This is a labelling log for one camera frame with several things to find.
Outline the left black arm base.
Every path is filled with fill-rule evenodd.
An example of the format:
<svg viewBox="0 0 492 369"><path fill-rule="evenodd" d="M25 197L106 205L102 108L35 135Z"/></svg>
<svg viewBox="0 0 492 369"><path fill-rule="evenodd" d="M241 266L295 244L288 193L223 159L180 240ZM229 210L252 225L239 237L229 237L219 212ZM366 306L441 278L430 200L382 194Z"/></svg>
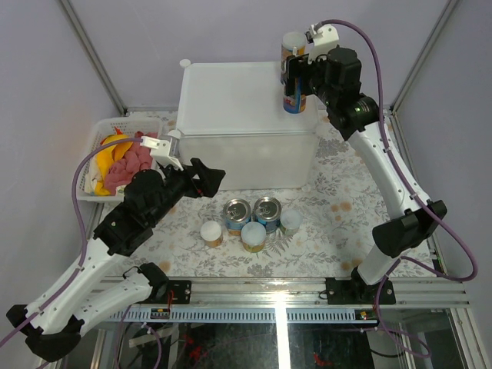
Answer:
<svg viewBox="0 0 492 369"><path fill-rule="evenodd" d="M126 291L142 290L136 304L189 304L191 300L191 281L172 280L154 263L132 267L123 274L124 281L132 287Z"/></svg>

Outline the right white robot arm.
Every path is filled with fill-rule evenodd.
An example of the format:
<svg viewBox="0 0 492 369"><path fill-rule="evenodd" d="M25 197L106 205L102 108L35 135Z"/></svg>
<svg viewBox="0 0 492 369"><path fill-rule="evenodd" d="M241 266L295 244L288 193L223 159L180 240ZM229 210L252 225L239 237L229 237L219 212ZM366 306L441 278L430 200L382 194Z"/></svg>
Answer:
<svg viewBox="0 0 492 369"><path fill-rule="evenodd" d="M349 48L336 47L309 61L289 56L284 63L286 95L313 95L325 106L330 123L363 158L387 208L389 221L372 231L375 245L348 280L328 278L329 304L370 304L382 294L394 304L393 285L384 279L394 264L435 231L434 216L447 208L432 201L414 182L397 149L390 142L377 102L361 93L361 61Z"/></svg>

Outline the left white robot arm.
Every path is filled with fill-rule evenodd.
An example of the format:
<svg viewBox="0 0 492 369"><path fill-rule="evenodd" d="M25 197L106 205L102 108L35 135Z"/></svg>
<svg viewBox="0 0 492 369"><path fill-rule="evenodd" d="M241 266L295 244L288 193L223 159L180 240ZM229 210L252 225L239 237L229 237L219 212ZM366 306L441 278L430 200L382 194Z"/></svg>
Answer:
<svg viewBox="0 0 492 369"><path fill-rule="evenodd" d="M83 262L74 262L37 300L8 310L6 317L24 334L30 351L44 361L58 361L112 314L140 302L162 302L170 291L169 279L154 263L138 266L96 298L89 294L108 271L152 237L154 228L183 197L214 197L225 175L198 158L181 169L168 165L138 172L125 187L123 201L94 230Z"/></svg>

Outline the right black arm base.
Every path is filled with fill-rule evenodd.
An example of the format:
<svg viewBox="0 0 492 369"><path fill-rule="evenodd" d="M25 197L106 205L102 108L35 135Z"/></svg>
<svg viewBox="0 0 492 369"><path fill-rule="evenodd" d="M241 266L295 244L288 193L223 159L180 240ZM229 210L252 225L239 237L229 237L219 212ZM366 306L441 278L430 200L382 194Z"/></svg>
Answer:
<svg viewBox="0 0 492 369"><path fill-rule="evenodd" d="M368 285L358 273L358 267L349 279L325 278L325 289L318 297L331 305L375 304L380 283Z"/></svg>

